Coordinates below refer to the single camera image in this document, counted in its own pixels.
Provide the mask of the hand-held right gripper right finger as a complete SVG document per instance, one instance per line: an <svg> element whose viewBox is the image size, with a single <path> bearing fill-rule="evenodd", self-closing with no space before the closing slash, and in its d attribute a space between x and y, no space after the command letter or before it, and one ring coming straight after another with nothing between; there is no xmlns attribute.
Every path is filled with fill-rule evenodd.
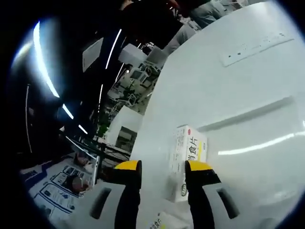
<svg viewBox="0 0 305 229"><path fill-rule="evenodd" d="M251 229L255 214L243 209L239 198L207 163L186 160L185 182L195 229Z"/></svg>

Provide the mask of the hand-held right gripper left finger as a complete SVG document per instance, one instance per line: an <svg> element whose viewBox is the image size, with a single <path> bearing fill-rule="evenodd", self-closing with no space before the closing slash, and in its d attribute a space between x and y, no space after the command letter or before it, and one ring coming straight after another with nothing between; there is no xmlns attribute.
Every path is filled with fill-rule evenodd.
<svg viewBox="0 0 305 229"><path fill-rule="evenodd" d="M85 193L76 211L77 229L134 229L140 205L142 161L129 160Z"/></svg>

